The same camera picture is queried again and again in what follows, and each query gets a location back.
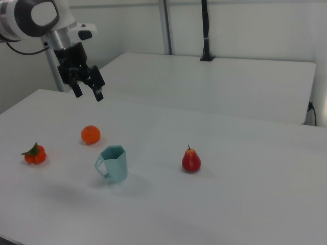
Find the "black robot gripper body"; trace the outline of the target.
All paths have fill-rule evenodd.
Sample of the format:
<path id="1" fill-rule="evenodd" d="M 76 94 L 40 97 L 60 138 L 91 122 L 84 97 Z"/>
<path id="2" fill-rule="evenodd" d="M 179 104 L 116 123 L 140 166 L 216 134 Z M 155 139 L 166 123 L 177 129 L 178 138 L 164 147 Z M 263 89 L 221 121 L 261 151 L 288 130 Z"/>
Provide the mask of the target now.
<path id="1" fill-rule="evenodd" d="M 58 71 L 64 84 L 75 86 L 78 81 L 84 81 L 88 74 L 87 55 L 81 42 L 71 47 L 54 51 L 59 66 Z"/>

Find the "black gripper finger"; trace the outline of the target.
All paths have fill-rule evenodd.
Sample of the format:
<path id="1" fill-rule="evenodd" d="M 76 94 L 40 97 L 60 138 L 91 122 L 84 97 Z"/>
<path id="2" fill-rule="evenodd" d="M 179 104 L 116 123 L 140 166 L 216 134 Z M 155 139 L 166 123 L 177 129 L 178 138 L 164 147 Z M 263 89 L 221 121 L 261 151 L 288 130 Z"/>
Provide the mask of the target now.
<path id="1" fill-rule="evenodd" d="M 86 70 L 86 76 L 83 83 L 93 91 L 98 102 L 104 98 L 102 87 L 105 85 L 105 82 L 97 66 L 89 67 Z"/>
<path id="2" fill-rule="evenodd" d="M 76 97 L 80 97 L 83 94 L 78 84 L 78 81 L 80 79 L 78 71 L 79 70 L 74 67 L 69 69 L 69 85 L 72 88 Z"/>

